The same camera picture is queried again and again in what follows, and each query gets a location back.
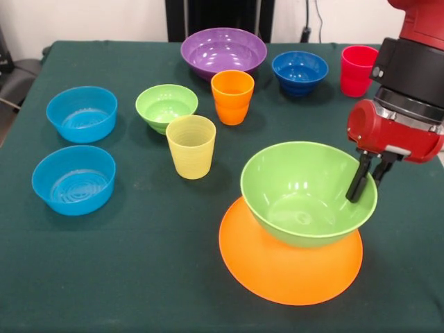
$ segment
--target green bowl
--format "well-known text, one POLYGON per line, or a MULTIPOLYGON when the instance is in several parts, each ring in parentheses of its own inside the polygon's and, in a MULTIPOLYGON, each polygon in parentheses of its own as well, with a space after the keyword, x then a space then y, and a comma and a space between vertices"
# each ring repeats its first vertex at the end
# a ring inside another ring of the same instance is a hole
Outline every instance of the green bowl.
POLYGON ((182 85, 156 85, 142 92, 136 100, 137 113, 160 134, 165 135, 175 118, 195 113, 196 94, 182 85))
POLYGON ((358 203, 345 197, 359 163, 339 149, 285 142, 256 153, 241 174, 241 192, 260 225, 291 246, 334 243, 363 225, 376 208, 368 183, 358 203))

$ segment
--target orange cup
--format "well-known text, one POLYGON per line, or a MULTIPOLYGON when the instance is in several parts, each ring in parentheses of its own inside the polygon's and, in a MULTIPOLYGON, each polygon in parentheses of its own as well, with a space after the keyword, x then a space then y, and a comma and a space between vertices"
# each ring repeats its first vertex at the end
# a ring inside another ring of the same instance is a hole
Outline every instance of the orange cup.
POLYGON ((225 125, 239 125, 244 121, 255 80, 244 71, 220 71, 211 79, 216 112, 225 125))

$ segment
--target blue bowl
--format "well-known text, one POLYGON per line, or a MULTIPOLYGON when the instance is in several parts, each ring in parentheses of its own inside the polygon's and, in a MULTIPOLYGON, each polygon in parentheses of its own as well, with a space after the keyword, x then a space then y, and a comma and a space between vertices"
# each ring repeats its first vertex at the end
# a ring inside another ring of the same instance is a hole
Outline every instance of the blue bowl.
POLYGON ((70 146, 46 156, 33 172, 35 193, 57 213, 77 216, 102 207, 114 190, 116 163, 94 146, 70 146))
POLYGON ((87 144, 103 139, 116 125, 116 96, 100 87, 75 87, 55 96, 46 116, 66 140, 87 144))
POLYGON ((328 74, 324 59, 304 51, 281 53, 273 59, 272 67, 281 88, 295 97, 308 95, 328 74))

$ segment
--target plastic bowl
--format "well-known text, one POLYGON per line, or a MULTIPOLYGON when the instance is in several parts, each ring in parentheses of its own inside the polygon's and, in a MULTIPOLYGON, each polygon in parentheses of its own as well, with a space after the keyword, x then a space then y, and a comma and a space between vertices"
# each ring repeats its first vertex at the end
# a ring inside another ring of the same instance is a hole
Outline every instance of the plastic bowl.
POLYGON ((32 178, 35 193, 54 211, 84 215, 102 207, 114 189, 116 163, 94 146, 70 146, 46 156, 32 178))
POLYGON ((235 28, 210 28, 189 36, 180 53, 193 71, 210 81, 229 69, 251 74, 265 60, 265 43, 256 35, 235 28))
POLYGON ((339 149, 314 142, 269 146, 249 159, 241 192, 272 236, 291 246, 332 244, 363 225, 376 208, 373 178, 358 203, 345 197, 359 163, 339 149))
POLYGON ((156 85, 142 92, 136 100, 137 113, 155 131, 165 135, 175 118, 195 113, 196 94, 182 85, 156 85))
POLYGON ((55 96, 46 116, 66 140, 87 144, 103 139, 116 125, 117 98, 101 87, 75 87, 55 96))
POLYGON ((306 96, 327 76, 328 65, 316 54, 304 51, 281 53, 272 62, 281 88, 290 96, 306 96))

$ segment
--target red cup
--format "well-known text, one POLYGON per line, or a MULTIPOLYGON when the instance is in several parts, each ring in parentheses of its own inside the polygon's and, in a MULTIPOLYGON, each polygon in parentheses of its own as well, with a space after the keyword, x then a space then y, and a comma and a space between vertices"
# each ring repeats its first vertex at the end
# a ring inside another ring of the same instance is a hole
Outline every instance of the red cup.
POLYGON ((377 49, 365 45, 352 45, 342 51, 341 91, 344 95, 359 98, 367 92, 377 54, 377 49))

